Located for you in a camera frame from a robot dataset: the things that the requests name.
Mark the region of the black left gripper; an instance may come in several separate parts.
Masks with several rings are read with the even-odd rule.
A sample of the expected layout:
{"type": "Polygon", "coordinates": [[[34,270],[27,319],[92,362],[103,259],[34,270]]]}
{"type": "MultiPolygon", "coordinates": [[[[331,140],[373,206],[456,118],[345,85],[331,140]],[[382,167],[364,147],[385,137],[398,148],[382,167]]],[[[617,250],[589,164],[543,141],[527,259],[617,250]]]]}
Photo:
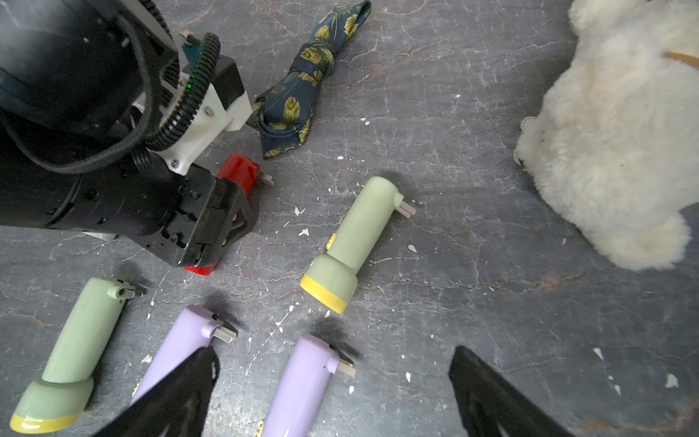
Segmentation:
{"type": "Polygon", "coordinates": [[[198,165],[185,176],[156,158],[139,171],[131,157],[95,172],[41,169],[1,139],[1,223],[125,236],[172,267],[215,264],[257,221],[243,187],[198,165]]]}

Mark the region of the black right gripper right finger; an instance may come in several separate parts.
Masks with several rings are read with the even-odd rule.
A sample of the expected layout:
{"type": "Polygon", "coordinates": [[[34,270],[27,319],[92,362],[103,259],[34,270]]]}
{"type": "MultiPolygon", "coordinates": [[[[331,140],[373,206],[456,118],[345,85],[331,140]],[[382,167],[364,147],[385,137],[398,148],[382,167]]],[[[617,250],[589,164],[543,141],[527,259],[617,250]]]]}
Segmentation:
{"type": "Polygon", "coordinates": [[[449,377],[470,436],[569,436],[473,351],[455,348],[449,377]]]}

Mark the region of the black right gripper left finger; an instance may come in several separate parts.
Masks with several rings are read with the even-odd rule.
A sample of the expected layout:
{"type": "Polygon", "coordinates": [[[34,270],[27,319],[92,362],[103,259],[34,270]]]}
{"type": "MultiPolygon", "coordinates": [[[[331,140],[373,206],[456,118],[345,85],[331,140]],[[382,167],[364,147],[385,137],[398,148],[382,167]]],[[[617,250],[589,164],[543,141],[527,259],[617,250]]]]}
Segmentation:
{"type": "Polygon", "coordinates": [[[200,436],[219,374],[213,348],[200,348],[96,435],[200,436]]]}

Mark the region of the red flashlight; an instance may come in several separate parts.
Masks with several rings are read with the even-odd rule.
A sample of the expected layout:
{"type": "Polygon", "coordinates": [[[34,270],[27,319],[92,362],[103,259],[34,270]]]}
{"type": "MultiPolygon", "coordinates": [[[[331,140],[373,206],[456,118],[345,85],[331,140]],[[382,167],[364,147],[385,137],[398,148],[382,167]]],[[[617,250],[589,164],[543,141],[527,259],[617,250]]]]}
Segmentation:
{"type": "Polygon", "coordinates": [[[274,181],[240,154],[229,156],[217,175],[199,165],[189,169],[181,190],[187,227],[180,267],[202,276],[214,271],[229,246],[254,228],[258,216],[250,195],[260,184],[274,181]]]}

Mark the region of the green flashlight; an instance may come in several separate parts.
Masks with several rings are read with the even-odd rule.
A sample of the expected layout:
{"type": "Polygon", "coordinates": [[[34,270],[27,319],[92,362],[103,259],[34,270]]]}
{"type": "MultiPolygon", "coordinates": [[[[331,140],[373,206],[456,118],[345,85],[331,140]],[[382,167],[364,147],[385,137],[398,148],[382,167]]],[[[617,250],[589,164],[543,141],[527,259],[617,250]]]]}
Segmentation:
{"type": "Polygon", "coordinates": [[[85,411],[93,373],[134,285],[111,278],[90,279],[56,341],[42,376],[29,384],[10,428],[17,433],[54,433],[74,425],[85,411]]]}
{"type": "Polygon", "coordinates": [[[358,288],[357,274],[395,211],[408,219],[416,214],[392,182],[371,178],[329,240],[326,251],[311,262],[300,287],[329,310],[344,313],[358,288]]]}

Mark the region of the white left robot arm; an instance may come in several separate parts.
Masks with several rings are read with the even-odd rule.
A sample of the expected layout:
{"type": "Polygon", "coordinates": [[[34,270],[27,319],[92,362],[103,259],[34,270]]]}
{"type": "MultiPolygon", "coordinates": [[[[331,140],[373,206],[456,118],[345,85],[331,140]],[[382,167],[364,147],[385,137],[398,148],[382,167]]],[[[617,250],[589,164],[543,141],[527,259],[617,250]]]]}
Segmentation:
{"type": "Polygon", "coordinates": [[[122,235],[208,275],[255,223],[260,169],[197,159],[250,113],[218,37],[177,47],[151,1],[5,1],[1,222],[122,235]]]}

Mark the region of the purple flashlight middle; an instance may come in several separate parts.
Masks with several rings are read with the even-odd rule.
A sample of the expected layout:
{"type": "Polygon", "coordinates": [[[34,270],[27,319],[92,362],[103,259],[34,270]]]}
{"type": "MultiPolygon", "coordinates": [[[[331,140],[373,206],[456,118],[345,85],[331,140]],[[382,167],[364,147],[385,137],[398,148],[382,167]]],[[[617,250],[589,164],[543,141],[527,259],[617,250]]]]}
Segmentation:
{"type": "Polygon", "coordinates": [[[198,305],[185,307],[149,364],[130,404],[137,402],[195,351],[209,347],[214,338],[231,343],[237,336],[218,314],[198,305]]]}

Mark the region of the purple flashlight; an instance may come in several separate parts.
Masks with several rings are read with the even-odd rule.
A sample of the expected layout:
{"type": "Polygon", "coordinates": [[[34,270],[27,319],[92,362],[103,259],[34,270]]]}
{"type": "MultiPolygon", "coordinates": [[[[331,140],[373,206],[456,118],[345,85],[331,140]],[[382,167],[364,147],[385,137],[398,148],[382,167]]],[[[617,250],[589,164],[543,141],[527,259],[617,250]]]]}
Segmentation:
{"type": "Polygon", "coordinates": [[[231,343],[237,336],[218,314],[198,305],[185,307],[149,364],[130,404],[137,402],[195,351],[209,347],[214,338],[231,343]]]}
{"type": "Polygon", "coordinates": [[[327,342],[309,333],[297,341],[280,383],[258,428],[259,436],[307,436],[320,409],[331,376],[356,375],[327,342]]]}

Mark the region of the purple flashlight right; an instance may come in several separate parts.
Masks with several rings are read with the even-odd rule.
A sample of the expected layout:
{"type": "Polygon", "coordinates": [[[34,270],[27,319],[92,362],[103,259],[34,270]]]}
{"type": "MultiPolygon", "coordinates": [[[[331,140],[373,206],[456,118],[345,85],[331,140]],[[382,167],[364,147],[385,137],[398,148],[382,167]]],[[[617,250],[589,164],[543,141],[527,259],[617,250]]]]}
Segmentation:
{"type": "Polygon", "coordinates": [[[307,436],[320,409],[331,376],[356,375],[327,342],[309,333],[297,341],[280,383],[258,428],[259,436],[307,436]]]}

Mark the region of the dark floral bow tie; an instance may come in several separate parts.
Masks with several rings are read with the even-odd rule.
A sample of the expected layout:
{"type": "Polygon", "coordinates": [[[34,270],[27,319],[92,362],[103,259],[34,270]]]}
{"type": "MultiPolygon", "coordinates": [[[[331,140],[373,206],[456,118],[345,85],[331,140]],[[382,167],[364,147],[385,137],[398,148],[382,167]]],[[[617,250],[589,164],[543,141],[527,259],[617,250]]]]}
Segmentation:
{"type": "Polygon", "coordinates": [[[286,76],[256,96],[247,125],[260,133],[263,158],[301,147],[311,131],[321,82],[336,66],[342,47],[371,14],[370,1],[338,5],[313,27],[286,76]]]}

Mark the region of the white plush toy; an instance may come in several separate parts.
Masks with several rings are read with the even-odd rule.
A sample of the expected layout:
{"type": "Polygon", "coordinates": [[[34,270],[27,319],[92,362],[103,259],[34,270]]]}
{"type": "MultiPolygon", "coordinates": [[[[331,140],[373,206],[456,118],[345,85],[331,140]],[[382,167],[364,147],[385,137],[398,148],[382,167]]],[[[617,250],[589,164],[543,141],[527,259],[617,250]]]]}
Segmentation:
{"type": "Polygon", "coordinates": [[[615,266],[672,269],[698,200],[698,5],[575,1],[568,16],[573,60],[514,159],[615,266]]]}

